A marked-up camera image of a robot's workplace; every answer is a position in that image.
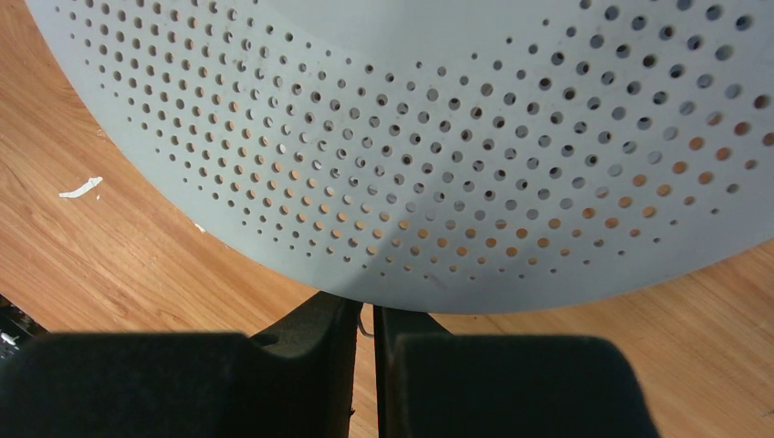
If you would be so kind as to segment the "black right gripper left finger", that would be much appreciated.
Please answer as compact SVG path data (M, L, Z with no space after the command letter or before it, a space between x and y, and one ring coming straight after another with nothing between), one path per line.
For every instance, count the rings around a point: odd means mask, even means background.
M252 336L37 337L1 368L1 434L344 437L360 313L319 292Z

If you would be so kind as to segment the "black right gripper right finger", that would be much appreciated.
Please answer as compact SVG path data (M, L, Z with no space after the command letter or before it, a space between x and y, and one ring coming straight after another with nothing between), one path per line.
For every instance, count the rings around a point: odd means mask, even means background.
M382 437L655 437L609 340L455 335L425 313L373 310Z

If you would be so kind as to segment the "grey perforated cable spool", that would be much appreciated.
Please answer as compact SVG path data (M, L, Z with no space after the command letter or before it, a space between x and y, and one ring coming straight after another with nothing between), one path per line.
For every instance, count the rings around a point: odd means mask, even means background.
M389 308L611 297L773 236L770 1L31 1L171 203Z

